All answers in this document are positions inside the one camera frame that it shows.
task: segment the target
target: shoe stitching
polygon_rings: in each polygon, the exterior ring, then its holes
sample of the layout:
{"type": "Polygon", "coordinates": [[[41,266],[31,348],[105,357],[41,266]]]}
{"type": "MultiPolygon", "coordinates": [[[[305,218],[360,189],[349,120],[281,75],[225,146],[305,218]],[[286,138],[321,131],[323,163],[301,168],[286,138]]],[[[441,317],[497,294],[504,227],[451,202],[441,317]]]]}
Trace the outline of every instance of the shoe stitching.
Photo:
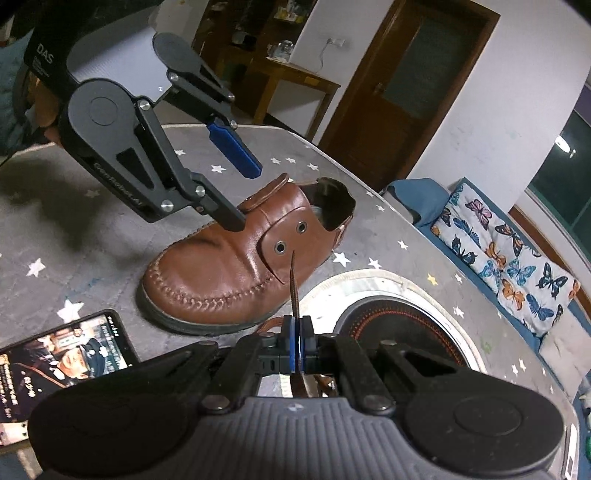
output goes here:
{"type": "Polygon", "coordinates": [[[156,257],[156,259],[152,262],[152,266],[148,269],[148,276],[154,280],[159,291],[161,293],[163,293],[165,296],[167,296],[169,298],[172,297],[175,300],[182,302],[183,304],[190,303],[191,307],[195,307],[195,306],[197,306],[197,308],[202,307],[202,306],[208,307],[210,303],[213,303],[213,307],[216,307],[218,301],[221,301],[221,303],[224,304],[226,302],[226,300],[228,300],[228,299],[237,299],[237,298],[240,298],[244,295],[252,294],[255,291],[262,290],[263,288],[266,288],[267,284],[272,280],[272,277],[267,277],[265,280],[258,283],[257,285],[254,285],[253,287],[249,288],[248,290],[241,290],[238,292],[230,293],[230,294],[225,295],[223,297],[205,297],[204,299],[197,299],[193,296],[184,294],[182,292],[178,292],[176,290],[173,290],[170,287],[165,286],[165,281],[162,278],[162,275],[160,273],[160,260],[162,259],[164,254],[167,252],[167,250],[179,242],[183,242],[189,238],[194,237],[201,230],[204,230],[205,228],[212,225],[213,223],[215,223],[215,222],[210,222],[207,225],[204,225],[201,228],[199,228],[198,230],[194,231],[190,235],[187,235],[184,239],[173,243],[168,248],[166,248],[163,252],[161,252],[160,255],[158,257],[156,257]]]}

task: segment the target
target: wooden door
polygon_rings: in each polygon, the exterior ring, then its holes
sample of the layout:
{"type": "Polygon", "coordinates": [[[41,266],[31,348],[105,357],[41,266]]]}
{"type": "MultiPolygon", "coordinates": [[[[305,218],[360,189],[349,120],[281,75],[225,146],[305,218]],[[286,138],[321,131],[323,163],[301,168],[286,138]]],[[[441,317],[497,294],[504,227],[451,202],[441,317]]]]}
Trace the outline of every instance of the wooden door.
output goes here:
{"type": "Polygon", "coordinates": [[[427,144],[425,135],[432,130],[428,142],[439,125],[433,128],[433,122],[439,116],[441,123],[467,78],[475,49],[479,54],[484,45],[479,47],[486,22],[474,21],[469,9],[463,15],[461,3],[466,2],[394,2],[398,9],[379,46],[368,50],[372,58],[364,59],[362,79],[357,85],[353,79],[320,143],[376,190],[409,173],[427,144]],[[441,6],[447,4],[456,8],[446,11],[441,6]]]}

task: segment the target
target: person's hand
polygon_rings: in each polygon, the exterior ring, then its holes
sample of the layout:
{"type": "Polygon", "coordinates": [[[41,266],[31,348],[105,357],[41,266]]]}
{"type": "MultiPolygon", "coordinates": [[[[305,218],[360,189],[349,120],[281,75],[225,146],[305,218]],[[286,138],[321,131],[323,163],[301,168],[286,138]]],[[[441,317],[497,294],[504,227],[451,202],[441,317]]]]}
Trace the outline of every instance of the person's hand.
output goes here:
{"type": "MultiPolygon", "coordinates": [[[[35,120],[42,128],[49,127],[59,113],[59,101],[57,97],[34,75],[31,75],[29,83],[29,99],[35,105],[35,120]]],[[[60,134],[57,126],[49,127],[44,132],[45,137],[55,142],[60,147],[60,134]]]]}

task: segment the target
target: power cord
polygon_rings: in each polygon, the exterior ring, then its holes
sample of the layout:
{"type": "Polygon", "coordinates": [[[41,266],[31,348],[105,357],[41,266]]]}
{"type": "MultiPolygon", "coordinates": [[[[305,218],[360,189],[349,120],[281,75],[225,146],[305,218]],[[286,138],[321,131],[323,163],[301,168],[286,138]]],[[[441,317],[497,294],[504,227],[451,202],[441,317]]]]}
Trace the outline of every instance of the power cord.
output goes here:
{"type": "Polygon", "coordinates": [[[326,44],[324,44],[324,47],[322,47],[322,50],[320,50],[320,55],[318,55],[318,58],[320,59],[320,68],[316,70],[314,73],[318,73],[324,68],[324,51],[326,50],[326,47],[328,47],[329,45],[330,39],[326,41],[326,44]]]}

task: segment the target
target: window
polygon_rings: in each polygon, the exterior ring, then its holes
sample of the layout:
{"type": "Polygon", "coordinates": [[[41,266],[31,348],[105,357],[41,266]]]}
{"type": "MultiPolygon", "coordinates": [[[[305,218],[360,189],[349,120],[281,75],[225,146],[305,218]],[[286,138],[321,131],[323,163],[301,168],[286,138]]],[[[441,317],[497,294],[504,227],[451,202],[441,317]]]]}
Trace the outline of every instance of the window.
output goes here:
{"type": "Polygon", "coordinates": [[[570,115],[530,190],[591,260],[591,127],[570,115]]]}

